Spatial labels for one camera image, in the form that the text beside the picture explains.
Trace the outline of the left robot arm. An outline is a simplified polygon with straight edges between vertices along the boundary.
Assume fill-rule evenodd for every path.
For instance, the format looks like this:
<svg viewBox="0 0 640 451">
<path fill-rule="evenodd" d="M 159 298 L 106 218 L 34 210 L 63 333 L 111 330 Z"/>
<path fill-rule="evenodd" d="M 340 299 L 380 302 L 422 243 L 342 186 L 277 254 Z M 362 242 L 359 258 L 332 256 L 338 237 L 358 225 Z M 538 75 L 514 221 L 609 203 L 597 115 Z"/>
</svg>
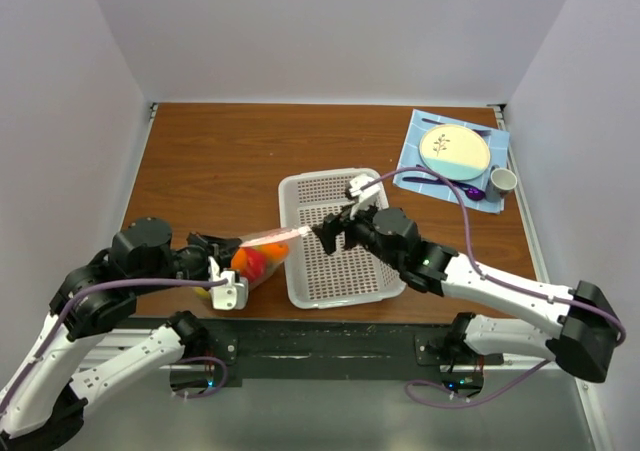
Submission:
<svg viewBox="0 0 640 451">
<path fill-rule="evenodd" d="M 209 361 L 208 331 L 189 311 L 177 312 L 142 343 L 85 371 L 85 356 L 135 313 L 140 296 L 188 286 L 213 290 L 245 285 L 231 270 L 242 241 L 191 234 L 171 247 L 172 229 L 159 218 L 134 221 L 110 247 L 70 272 L 49 305 L 34 346 L 1 391 L 1 447 L 56 450 L 82 428 L 106 397 L 168 364 Z"/>
</svg>

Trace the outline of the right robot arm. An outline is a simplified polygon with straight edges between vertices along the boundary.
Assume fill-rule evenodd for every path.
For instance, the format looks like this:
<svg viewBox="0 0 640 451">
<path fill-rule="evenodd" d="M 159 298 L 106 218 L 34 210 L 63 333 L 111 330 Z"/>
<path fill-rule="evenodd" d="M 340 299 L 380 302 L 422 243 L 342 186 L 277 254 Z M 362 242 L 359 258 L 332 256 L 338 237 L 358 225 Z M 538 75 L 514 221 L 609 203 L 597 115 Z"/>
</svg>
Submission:
<svg viewBox="0 0 640 451">
<path fill-rule="evenodd" d="M 525 279 L 477 264 L 455 249 L 429 241 L 400 208 L 353 212 L 345 207 L 313 226 L 326 254 L 361 247 L 395 270 L 410 288 L 479 303 L 504 313 L 494 319 L 461 313 L 444 340 L 459 364 L 477 355 L 517 354 L 556 363 L 592 383 L 605 381 L 623 333 L 604 292 L 579 281 L 574 287 Z"/>
</svg>

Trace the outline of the white perforated plastic basket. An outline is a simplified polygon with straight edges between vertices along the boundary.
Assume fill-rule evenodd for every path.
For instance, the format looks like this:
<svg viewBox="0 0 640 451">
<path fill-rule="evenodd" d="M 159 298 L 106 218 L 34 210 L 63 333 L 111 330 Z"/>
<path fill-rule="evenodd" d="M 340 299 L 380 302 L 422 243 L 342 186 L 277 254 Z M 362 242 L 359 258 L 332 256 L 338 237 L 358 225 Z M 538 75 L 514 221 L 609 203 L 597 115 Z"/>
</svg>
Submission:
<svg viewBox="0 0 640 451">
<path fill-rule="evenodd" d="M 284 178 L 278 187 L 280 224 L 299 228 L 320 224 L 349 203 L 346 185 L 370 168 L 343 168 L 308 172 Z M 379 302 L 399 296 L 405 283 L 392 268 L 362 247 L 344 249 L 336 238 L 336 252 L 328 255 L 310 233 L 290 243 L 284 262 L 288 298 L 300 309 L 327 309 Z"/>
</svg>

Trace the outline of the clear zip top bag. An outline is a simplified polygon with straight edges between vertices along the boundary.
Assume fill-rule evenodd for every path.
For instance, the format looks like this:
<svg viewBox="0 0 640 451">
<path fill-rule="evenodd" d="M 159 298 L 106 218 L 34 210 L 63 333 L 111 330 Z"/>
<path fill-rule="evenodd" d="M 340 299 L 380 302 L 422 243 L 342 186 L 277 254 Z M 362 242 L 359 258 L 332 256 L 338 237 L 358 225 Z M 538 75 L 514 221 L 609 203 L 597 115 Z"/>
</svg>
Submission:
<svg viewBox="0 0 640 451">
<path fill-rule="evenodd" d="M 190 233 L 187 242 L 203 247 L 210 255 L 211 281 L 225 280 L 224 286 L 212 288 L 211 297 L 221 294 L 247 300 L 251 290 L 268 280 L 290 254 L 290 248 L 311 232 L 310 226 L 284 227 L 234 238 Z"/>
</svg>

